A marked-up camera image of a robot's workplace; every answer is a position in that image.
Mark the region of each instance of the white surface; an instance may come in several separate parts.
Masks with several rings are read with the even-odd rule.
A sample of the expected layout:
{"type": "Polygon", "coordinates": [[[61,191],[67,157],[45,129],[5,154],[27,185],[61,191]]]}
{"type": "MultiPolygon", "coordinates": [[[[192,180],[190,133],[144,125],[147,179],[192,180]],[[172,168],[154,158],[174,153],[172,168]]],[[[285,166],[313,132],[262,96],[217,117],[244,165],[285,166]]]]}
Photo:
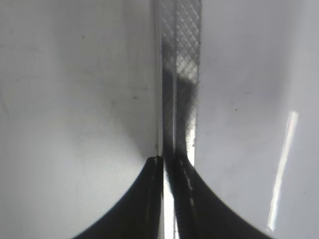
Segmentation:
{"type": "Polygon", "coordinates": [[[318,16],[317,0],[203,0],[195,166],[279,239],[319,238],[318,16]]]}
{"type": "Polygon", "coordinates": [[[150,0],[0,1],[0,238],[68,239],[156,154],[150,0]]]}

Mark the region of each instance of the black rubber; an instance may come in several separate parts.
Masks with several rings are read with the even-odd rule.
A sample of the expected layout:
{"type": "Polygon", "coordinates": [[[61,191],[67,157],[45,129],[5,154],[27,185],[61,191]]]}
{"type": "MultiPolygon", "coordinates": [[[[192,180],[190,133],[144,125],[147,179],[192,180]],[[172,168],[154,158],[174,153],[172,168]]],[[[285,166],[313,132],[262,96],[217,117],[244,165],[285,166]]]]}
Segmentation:
{"type": "Polygon", "coordinates": [[[75,239],[157,239],[163,161],[149,158],[121,200],[75,239]]]}
{"type": "Polygon", "coordinates": [[[184,153],[177,152],[172,178],[180,239],[269,239],[227,207],[205,184],[184,153]]]}

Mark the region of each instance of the black curved edge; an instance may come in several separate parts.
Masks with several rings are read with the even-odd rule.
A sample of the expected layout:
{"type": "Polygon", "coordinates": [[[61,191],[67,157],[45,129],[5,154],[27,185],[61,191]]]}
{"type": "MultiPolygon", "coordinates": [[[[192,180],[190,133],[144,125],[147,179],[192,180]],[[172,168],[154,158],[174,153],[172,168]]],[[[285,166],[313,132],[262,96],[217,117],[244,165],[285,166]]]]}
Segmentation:
{"type": "Polygon", "coordinates": [[[121,200],[74,239],[157,239],[162,186],[163,161],[149,158],[121,200]]]}
{"type": "Polygon", "coordinates": [[[270,239],[210,190],[185,153],[177,152],[172,162],[169,177],[180,239],[270,239]]]}

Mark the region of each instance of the textured plastic film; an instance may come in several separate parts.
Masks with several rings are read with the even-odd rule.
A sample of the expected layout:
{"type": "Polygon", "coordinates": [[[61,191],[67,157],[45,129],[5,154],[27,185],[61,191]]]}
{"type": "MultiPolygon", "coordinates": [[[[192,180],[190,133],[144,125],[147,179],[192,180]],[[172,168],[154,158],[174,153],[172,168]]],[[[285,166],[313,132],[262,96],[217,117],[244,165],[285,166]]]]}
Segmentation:
{"type": "MultiPolygon", "coordinates": [[[[188,160],[194,165],[201,1],[158,0],[158,11],[162,152],[165,159],[173,159],[178,147],[187,153],[188,160]]],[[[178,238],[173,197],[166,170],[163,201],[164,238],[178,238]]]]}

